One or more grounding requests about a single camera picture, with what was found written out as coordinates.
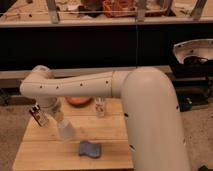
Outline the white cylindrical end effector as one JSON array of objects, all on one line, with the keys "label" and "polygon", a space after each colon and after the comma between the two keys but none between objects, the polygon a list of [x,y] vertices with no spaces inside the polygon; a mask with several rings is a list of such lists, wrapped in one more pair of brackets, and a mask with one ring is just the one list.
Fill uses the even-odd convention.
[{"label": "white cylindrical end effector", "polygon": [[74,127],[71,122],[67,119],[63,119],[57,124],[59,137],[61,140],[71,140],[74,136]]}]

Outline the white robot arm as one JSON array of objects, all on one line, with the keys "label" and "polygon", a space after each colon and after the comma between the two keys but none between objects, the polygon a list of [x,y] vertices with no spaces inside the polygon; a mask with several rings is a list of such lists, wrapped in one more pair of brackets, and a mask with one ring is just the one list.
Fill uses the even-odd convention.
[{"label": "white robot arm", "polygon": [[20,92],[56,120],[63,140],[73,136],[74,128],[59,109],[61,97],[119,98],[134,171],[191,171],[177,95],[157,68],[56,79],[48,67],[38,65]]}]

